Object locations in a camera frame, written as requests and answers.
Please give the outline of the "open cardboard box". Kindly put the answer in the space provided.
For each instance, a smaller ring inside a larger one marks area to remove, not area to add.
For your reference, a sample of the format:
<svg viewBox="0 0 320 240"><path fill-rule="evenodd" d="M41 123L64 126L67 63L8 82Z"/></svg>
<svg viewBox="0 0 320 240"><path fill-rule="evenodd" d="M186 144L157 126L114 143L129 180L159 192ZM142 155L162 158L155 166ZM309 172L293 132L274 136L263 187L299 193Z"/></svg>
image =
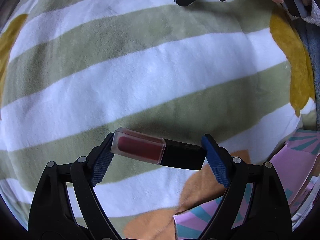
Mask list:
<svg viewBox="0 0 320 240"><path fill-rule="evenodd" d="M285 142L284 147L270 161L281 181L289 204L292 218L301 205L314 199L319 190L319 132L298 129ZM240 226L245 217L253 185L247 184L234 227ZM200 234L208 225L220 204L222 197L208 201L188 211L174 216L177 239L200 239ZM297 225L292 222L294 239Z"/></svg>

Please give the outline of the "striped floral blanket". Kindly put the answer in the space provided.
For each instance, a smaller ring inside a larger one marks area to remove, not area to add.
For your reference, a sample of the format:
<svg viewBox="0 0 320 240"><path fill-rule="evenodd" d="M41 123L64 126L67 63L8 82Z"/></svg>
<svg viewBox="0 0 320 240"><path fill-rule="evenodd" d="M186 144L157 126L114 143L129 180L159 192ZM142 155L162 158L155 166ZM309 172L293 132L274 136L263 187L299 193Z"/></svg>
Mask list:
<svg viewBox="0 0 320 240"><path fill-rule="evenodd" d="M319 127L319 27L271 0L19 0L1 25L1 196L119 127L264 162Z"/></svg>

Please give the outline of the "red black lipstick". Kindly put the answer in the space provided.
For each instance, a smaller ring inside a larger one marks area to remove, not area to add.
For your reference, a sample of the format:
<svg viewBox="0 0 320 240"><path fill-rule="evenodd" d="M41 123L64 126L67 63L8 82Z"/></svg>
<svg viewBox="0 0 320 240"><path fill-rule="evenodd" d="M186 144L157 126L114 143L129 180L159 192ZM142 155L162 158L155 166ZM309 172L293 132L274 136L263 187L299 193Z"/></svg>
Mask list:
<svg viewBox="0 0 320 240"><path fill-rule="evenodd" d="M111 153L186 170L200 170L207 155L207 151L198 145L153 137L122 127L114 132Z"/></svg>

